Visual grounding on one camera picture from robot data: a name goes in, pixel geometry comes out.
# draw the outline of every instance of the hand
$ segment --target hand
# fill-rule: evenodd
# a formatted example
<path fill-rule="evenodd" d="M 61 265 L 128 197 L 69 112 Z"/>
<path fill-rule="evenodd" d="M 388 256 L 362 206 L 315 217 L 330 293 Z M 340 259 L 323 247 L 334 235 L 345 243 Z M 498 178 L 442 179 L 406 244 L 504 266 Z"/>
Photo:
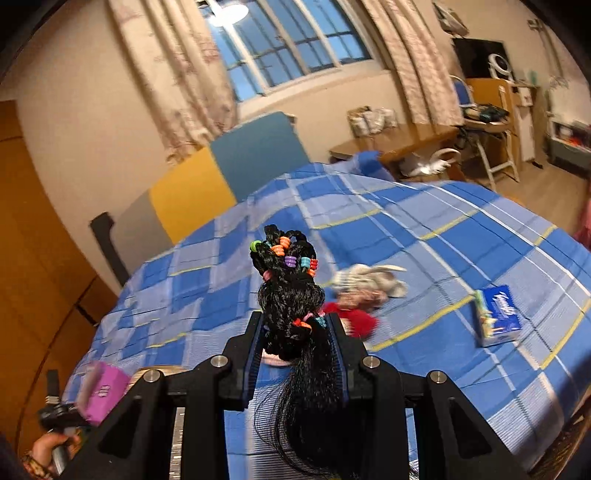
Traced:
<path fill-rule="evenodd" d="M 33 448 L 31 449 L 31 457 L 33 457 L 33 459 L 37 463 L 47 468 L 50 472 L 56 473 L 52 463 L 51 451 L 58 445 L 63 445 L 64 443 L 66 443 L 70 438 L 73 439 L 73 442 L 75 444 L 80 442 L 80 439 L 77 435 L 74 435 L 73 437 L 68 437 L 68 435 L 65 435 L 63 433 L 46 433 L 41 438 L 37 439 L 35 443 L 33 443 Z M 70 454 L 70 457 L 73 456 L 73 448 L 74 445 L 68 445 L 68 452 Z"/>

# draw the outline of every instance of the black screen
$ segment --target black screen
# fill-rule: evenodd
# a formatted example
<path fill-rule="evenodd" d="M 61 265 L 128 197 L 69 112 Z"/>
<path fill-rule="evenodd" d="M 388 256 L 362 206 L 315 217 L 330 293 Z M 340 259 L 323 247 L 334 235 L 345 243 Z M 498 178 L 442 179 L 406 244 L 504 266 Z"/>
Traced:
<path fill-rule="evenodd" d="M 491 53 L 500 55 L 511 64 L 505 46 L 500 41 L 454 38 L 453 48 L 467 79 L 491 78 L 488 70 L 488 56 Z"/>

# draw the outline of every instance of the window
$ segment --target window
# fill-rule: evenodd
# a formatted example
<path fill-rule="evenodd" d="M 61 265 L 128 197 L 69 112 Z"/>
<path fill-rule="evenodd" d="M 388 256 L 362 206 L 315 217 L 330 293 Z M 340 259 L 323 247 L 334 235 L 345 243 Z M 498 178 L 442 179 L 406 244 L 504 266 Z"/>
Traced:
<path fill-rule="evenodd" d="M 305 75 L 371 58 L 337 0 L 204 0 L 198 5 L 240 102 Z"/>

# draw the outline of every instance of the blue checkered comforter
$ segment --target blue checkered comforter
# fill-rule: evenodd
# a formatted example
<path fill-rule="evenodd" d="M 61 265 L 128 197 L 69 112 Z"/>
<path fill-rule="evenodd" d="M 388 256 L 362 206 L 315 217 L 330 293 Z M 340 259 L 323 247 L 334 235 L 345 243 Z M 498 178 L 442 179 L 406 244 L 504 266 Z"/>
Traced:
<path fill-rule="evenodd" d="M 221 353 L 258 308 L 261 277 L 249 243 L 268 223 L 309 235 L 320 259 L 316 280 L 329 300 L 338 269 L 405 267 L 408 295 L 376 312 L 370 349 L 401 371 L 447 372 L 524 467 L 554 440 L 590 384 L 591 255 L 489 190 L 394 183 L 368 154 L 283 175 L 146 262 L 102 320 L 65 397 L 75 398 L 92 360 L 133 374 L 151 365 L 192 368 Z M 524 331 L 518 342 L 480 348 L 472 291 L 500 284 L 509 285 Z M 263 365 L 251 408 L 226 414 L 232 478 L 299 478 L 253 428 L 254 410 L 284 375 Z M 409 429 L 416 459 L 410 412 Z"/>

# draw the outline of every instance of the floral curtain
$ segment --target floral curtain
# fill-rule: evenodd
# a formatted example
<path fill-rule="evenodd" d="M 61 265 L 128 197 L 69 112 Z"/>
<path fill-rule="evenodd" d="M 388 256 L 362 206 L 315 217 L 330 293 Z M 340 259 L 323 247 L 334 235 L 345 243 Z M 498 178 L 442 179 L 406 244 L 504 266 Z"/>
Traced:
<path fill-rule="evenodd" d="M 413 0 L 362 0 L 394 61 L 416 124 L 463 125 L 449 72 Z"/>
<path fill-rule="evenodd" d="M 193 0 L 108 2 L 169 162 L 236 125 L 226 67 Z"/>

